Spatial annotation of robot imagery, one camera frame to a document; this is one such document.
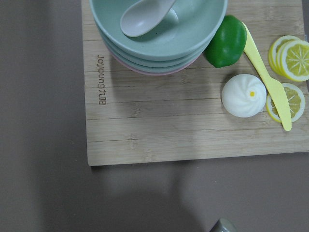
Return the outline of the stacked lemon slices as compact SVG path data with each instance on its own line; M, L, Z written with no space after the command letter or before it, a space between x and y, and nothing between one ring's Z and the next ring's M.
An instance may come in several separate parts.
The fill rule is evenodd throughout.
M293 35L278 38L268 51L272 70L292 81L309 79L309 43Z

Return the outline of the white ceramic spoon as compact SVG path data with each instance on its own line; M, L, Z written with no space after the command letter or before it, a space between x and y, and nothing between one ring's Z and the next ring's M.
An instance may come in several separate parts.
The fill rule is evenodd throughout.
M125 10L120 29L128 37L142 36L155 28L170 11L175 0L140 0Z

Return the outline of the white garlic bulb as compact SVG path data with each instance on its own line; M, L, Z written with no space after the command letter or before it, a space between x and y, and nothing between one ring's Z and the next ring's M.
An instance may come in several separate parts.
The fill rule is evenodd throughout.
M252 117L266 104L267 91L262 81L251 74L239 74L224 85L221 99L225 109L237 117Z

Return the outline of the pink bottom bowl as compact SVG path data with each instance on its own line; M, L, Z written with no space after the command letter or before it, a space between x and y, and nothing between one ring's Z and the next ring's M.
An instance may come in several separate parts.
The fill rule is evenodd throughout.
M144 67L141 65L138 65L138 67L133 67L132 65L129 65L127 62L124 62L123 59L121 59L119 56L117 56L114 53L111 53L111 55L123 66L126 68L135 71L137 73L145 74L145 75L150 75L150 76L162 76L162 75L168 75L172 73L177 73L188 66L190 66L197 58L200 56L195 56L192 60L185 62L183 65L174 65L171 68L169 67L164 67L164 68L150 68L150 67Z

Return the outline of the stacked mint green bowls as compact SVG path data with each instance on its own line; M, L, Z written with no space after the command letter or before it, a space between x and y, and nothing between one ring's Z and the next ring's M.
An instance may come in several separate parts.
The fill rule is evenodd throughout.
M125 59L143 66L172 66L203 51L225 16L226 0L178 0L150 32L127 37L120 19L134 0L91 0L95 23L108 45Z

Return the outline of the wooden cutting board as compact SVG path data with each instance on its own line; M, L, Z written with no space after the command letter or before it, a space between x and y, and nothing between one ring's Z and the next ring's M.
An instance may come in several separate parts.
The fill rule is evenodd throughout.
M220 69L199 57L179 72L148 76L114 59L86 0L82 25L89 165L308 151L308 111L285 131L267 111L239 118L224 109L225 82L240 73L256 74L245 55Z

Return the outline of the lemon slice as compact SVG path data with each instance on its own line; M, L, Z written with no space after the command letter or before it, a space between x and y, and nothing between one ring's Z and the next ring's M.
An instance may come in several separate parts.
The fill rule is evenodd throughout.
M296 85L290 83L283 83L282 85L287 95L290 107L291 122L293 123L300 119L304 113L306 106L305 96L302 90ZM281 119L279 117L275 104L273 103L273 100L269 94L267 95L266 99L266 110L273 120L281 123Z

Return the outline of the green lime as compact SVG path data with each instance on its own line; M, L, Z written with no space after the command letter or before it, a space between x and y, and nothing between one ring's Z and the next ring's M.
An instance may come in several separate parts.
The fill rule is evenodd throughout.
M204 51L205 58L216 68L230 66L241 57L246 40L244 24L235 16L226 15Z

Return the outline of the yellow plastic knife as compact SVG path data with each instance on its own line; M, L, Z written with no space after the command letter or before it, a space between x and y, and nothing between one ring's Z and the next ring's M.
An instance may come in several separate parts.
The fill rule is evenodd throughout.
M292 129L292 119L290 115L290 106L284 87L281 82L269 75L247 26L244 23L242 24L245 27L247 33L244 52L256 69L268 93L270 94L279 114L279 118L284 130L290 131Z

